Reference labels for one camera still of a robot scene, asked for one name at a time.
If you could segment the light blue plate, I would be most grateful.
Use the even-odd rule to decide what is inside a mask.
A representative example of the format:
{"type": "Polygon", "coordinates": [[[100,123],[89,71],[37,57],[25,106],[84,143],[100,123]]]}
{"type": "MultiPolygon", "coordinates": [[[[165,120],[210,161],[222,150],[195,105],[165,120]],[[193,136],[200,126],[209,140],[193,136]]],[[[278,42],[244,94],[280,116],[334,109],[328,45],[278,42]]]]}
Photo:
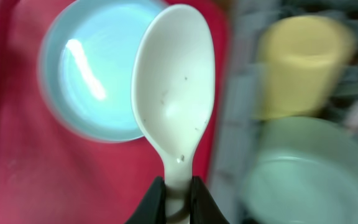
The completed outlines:
{"type": "Polygon", "coordinates": [[[99,142],[142,137],[131,107],[135,55],[163,1],[78,0],[59,13],[38,57],[40,91],[70,131],[99,142]]]}

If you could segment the green bowl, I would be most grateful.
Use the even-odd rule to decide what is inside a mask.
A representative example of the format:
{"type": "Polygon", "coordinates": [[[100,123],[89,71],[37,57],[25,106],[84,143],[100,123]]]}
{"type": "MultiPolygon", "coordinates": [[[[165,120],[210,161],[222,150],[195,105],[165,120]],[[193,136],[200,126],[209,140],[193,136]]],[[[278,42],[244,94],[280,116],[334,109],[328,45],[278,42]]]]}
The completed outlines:
{"type": "Polygon", "coordinates": [[[241,199],[259,223],[358,224],[358,139],[322,119],[266,122],[241,199]]]}

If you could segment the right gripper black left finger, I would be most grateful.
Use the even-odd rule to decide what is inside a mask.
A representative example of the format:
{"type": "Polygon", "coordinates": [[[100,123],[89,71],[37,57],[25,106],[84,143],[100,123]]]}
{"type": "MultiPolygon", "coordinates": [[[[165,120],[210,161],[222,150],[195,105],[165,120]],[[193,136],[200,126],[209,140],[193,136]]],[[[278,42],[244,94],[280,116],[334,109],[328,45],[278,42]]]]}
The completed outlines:
{"type": "Polygon", "coordinates": [[[166,224],[165,199],[165,182],[158,176],[125,224],[166,224]]]}

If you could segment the yellow plastic cup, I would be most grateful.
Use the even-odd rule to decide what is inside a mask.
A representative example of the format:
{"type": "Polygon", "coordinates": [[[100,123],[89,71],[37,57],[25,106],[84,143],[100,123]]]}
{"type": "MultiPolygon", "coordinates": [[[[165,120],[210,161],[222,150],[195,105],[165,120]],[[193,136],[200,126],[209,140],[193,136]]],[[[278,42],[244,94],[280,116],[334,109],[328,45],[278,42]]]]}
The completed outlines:
{"type": "Polygon", "coordinates": [[[259,40],[262,120],[316,114],[337,85],[357,47],[343,23],[295,16],[273,23],[259,40]]]}

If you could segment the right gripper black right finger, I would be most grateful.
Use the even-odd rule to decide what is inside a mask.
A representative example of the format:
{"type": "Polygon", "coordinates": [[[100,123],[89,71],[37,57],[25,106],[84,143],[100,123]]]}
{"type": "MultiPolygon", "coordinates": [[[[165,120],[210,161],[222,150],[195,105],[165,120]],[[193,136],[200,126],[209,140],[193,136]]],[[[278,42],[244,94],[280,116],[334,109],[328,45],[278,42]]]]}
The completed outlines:
{"type": "Polygon", "coordinates": [[[229,224],[199,176],[191,180],[190,224],[229,224]]]}

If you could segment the white plastic spoon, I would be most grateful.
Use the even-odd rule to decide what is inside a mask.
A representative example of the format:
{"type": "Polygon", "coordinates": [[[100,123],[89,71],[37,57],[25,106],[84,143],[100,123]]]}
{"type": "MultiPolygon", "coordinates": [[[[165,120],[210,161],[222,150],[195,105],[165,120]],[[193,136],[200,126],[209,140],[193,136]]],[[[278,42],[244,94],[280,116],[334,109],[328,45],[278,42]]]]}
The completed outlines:
{"type": "Polygon", "coordinates": [[[187,4],[166,7],[140,42],[131,101],[140,130],[163,162],[167,223],[190,222],[193,158],[214,97],[214,47],[205,18],[187,4]]]}

